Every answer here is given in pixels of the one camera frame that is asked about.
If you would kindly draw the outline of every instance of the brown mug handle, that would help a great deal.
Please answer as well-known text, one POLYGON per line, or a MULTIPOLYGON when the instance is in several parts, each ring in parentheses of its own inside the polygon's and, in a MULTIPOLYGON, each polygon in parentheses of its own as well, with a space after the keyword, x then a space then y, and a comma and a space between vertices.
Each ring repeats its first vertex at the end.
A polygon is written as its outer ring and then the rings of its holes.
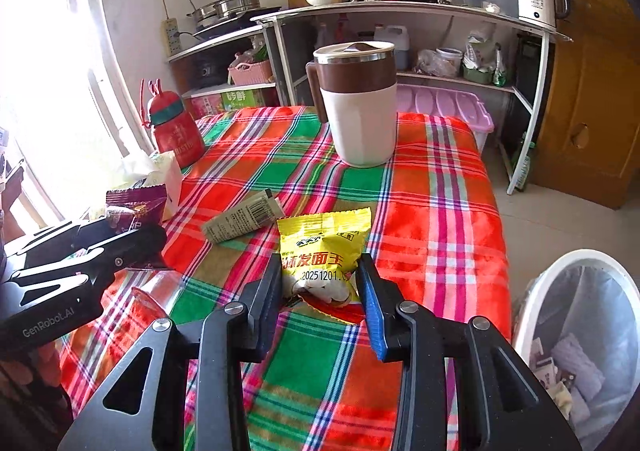
POLYGON ((318 67, 315 62, 310 61, 306 64, 306 76, 309 79, 309 88, 311 88, 311 97, 314 99, 314 106, 316 107, 316 114, 318 114, 318 121, 321 123, 328 122, 326 116, 326 110, 324 109, 324 99, 322 99, 322 92, 320 91, 320 81, 318 80, 318 67))

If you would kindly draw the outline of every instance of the barcode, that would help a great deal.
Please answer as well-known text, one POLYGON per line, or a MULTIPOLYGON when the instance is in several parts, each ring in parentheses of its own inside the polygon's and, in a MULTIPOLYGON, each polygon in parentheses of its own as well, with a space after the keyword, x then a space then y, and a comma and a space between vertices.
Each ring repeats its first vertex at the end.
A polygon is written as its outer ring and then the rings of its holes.
POLYGON ((266 224, 268 221, 274 220, 274 216, 271 213, 271 208, 269 207, 266 200, 260 200, 260 202, 251 204, 248 209, 251 218, 253 218, 254 222, 259 226, 266 224))

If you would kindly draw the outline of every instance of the mug lid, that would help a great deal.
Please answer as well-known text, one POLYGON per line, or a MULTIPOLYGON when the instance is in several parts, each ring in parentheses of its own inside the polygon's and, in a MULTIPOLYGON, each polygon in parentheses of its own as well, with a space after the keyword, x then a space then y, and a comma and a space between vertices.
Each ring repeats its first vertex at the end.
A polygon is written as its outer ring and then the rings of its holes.
POLYGON ((388 41, 353 41, 319 48, 314 60, 321 65, 375 61, 394 54, 395 45, 388 41))

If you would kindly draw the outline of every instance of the white and brown mug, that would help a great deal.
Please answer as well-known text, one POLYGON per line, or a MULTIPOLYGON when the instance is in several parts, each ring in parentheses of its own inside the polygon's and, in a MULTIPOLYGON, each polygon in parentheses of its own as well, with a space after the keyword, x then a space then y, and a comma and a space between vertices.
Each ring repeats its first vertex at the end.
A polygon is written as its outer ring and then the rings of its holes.
POLYGON ((329 122, 338 156, 350 166, 385 163, 396 146, 396 62, 385 41, 319 48, 306 64, 318 119, 329 122))

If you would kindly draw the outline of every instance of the tile floor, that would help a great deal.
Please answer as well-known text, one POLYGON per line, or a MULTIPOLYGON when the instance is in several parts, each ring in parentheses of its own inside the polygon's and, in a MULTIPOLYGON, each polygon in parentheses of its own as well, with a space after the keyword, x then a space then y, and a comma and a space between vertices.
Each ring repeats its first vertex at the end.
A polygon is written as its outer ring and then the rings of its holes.
POLYGON ((482 152, 502 217, 510 261, 512 299, 559 256, 574 249, 597 249, 614 257, 640 284, 640 179, 619 210, 529 184, 524 193, 506 193, 508 178, 498 149, 482 152))

